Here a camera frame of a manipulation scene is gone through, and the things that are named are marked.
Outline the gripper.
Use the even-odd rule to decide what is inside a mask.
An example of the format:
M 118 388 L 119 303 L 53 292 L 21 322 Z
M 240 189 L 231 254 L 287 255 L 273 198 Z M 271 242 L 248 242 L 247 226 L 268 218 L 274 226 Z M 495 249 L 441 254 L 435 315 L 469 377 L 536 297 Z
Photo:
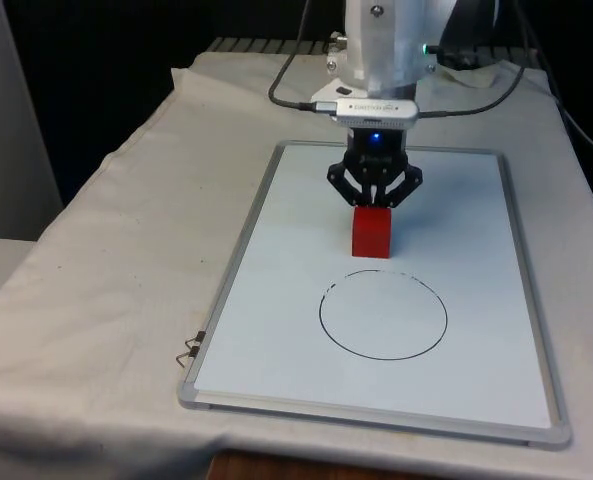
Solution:
M 356 128 L 350 133 L 344 163 L 327 171 L 328 182 L 348 205 L 396 208 L 422 185 L 422 170 L 408 163 L 404 131 Z M 374 199 L 372 186 L 352 173 L 381 173 Z

